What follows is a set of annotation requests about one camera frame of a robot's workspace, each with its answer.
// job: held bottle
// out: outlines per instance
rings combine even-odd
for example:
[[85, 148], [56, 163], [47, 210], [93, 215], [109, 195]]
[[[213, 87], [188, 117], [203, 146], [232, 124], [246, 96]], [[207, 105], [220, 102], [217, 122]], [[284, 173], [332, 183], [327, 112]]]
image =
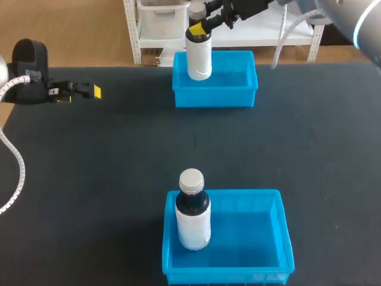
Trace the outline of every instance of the held bottle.
[[[207, 16], [205, 4], [192, 1], [188, 7], [189, 26], [199, 23]], [[193, 80], [205, 80], [212, 74], [212, 34], [194, 36], [185, 32], [188, 75]]]

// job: white storage bin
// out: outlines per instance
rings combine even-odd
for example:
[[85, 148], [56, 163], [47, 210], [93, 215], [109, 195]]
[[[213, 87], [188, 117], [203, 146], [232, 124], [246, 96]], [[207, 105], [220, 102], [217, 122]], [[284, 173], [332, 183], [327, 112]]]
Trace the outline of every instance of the white storage bin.
[[184, 0], [137, 0], [139, 16], [143, 19], [145, 34], [151, 39], [176, 39], [184, 37], [188, 28]]

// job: bottle label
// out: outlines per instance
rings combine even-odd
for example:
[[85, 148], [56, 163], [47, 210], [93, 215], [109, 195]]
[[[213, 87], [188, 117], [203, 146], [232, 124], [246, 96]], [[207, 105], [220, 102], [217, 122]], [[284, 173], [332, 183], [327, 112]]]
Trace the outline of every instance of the bottle label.
[[198, 216], [187, 216], [176, 207], [177, 228], [182, 245], [190, 250], [200, 250], [208, 245], [210, 229], [211, 202], [205, 212]]

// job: white shelving unit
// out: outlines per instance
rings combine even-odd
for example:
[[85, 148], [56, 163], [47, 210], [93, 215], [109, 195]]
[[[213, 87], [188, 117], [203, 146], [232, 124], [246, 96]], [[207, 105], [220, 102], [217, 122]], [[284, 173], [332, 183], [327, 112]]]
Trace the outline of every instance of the white shelving unit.
[[[141, 48], [185, 48], [184, 38], [161, 40], [147, 37], [142, 25], [144, 19], [140, 18], [138, 25], [136, 25], [134, 0], [124, 0], [124, 7], [136, 64], [141, 63]], [[222, 25], [213, 30], [212, 46], [219, 48], [276, 46], [280, 22], [282, 20], [282, 11], [282, 7], [274, 1], [270, 4], [268, 10], [245, 21], [238, 20], [233, 30], [230, 30], [226, 25]], [[288, 11], [286, 28], [300, 16], [300, 11], [295, 4], [289, 4]], [[323, 29], [324, 26], [315, 26], [315, 29], [313, 29], [307, 22], [303, 22], [291, 33], [285, 45], [311, 45], [308, 61], [314, 61], [320, 45]]]

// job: white bottle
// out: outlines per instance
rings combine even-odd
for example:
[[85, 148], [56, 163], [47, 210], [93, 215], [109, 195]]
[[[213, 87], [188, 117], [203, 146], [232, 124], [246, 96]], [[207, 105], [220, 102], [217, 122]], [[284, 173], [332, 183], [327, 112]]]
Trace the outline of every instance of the white bottle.
[[180, 175], [181, 192], [176, 197], [179, 239], [189, 250], [208, 245], [211, 228], [211, 201], [204, 189], [204, 176], [199, 170], [188, 169]]
[[[189, 26], [199, 23], [207, 16], [203, 2], [192, 1], [188, 7]], [[194, 36], [185, 32], [188, 75], [193, 80], [205, 80], [212, 74], [212, 35]]]

